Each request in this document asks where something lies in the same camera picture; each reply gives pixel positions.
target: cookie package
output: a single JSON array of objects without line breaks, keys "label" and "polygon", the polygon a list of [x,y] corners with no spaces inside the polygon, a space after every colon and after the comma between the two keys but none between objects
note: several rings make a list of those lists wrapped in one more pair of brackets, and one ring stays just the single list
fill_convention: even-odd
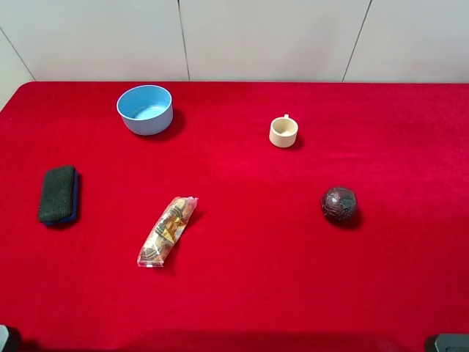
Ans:
[{"label": "cookie package", "polygon": [[193,197],[176,197],[169,203],[140,250],[137,258],[138,266],[145,268],[163,266],[166,256],[188,224],[197,206],[197,200]]}]

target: small ceramic cup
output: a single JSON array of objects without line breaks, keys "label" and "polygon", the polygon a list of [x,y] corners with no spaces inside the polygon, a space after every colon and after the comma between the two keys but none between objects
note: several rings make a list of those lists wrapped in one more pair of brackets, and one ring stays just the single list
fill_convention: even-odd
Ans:
[{"label": "small ceramic cup", "polygon": [[269,139],[279,148],[288,148],[295,143],[298,134],[298,124],[289,118],[289,115],[277,117],[270,124]]}]

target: bowl rim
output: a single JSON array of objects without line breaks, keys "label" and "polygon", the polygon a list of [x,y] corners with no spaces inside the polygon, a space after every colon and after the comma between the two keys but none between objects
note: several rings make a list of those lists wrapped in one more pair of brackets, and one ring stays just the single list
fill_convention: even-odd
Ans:
[{"label": "bowl rim", "polygon": [[[126,95],[126,94],[129,93],[130,91],[135,90],[135,89],[138,89],[138,88],[142,88],[142,87],[157,87],[157,88],[159,88],[159,89],[164,90],[164,91],[165,91],[166,93],[168,93],[168,95],[169,95],[169,103],[168,103],[168,106],[167,106],[160,114],[158,114],[158,115],[156,115],[156,116],[153,116],[153,117],[146,117],[146,118],[144,118],[144,119],[138,119],[138,120],[136,120],[136,119],[133,119],[132,117],[129,117],[129,116],[123,114],[123,113],[120,111],[120,109],[119,109],[119,102],[120,102],[120,100],[124,97],[124,95]],[[162,87],[162,86],[157,86],[156,84],[142,84],[142,85],[140,85],[140,86],[137,86],[137,87],[134,87],[134,88],[130,88],[130,89],[126,90],[125,92],[123,92],[123,93],[121,94],[121,96],[119,97],[119,99],[117,99],[116,109],[117,109],[117,112],[119,112],[120,116],[124,117],[124,118],[127,119],[127,120],[130,120],[130,121],[145,121],[145,120],[155,119],[156,117],[161,116],[162,114],[164,114],[165,112],[168,111],[169,107],[170,107],[172,104],[173,104],[173,97],[172,97],[171,93],[170,93],[166,88],[164,88],[164,87]]]}]

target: ball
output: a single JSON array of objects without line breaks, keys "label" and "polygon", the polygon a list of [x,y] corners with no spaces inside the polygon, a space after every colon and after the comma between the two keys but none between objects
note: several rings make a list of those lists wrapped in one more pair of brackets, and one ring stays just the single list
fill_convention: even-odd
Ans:
[{"label": "ball", "polygon": [[355,193],[345,187],[329,188],[322,196],[321,206],[326,219],[332,222],[351,219],[358,209]]}]

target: bowl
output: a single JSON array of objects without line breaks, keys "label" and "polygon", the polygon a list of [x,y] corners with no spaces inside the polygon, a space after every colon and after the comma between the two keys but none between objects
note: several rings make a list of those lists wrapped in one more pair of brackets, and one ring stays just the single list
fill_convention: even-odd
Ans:
[{"label": "bowl", "polygon": [[172,97],[163,87],[138,86],[120,96],[117,111],[132,132],[141,136],[157,134],[173,120]]}]

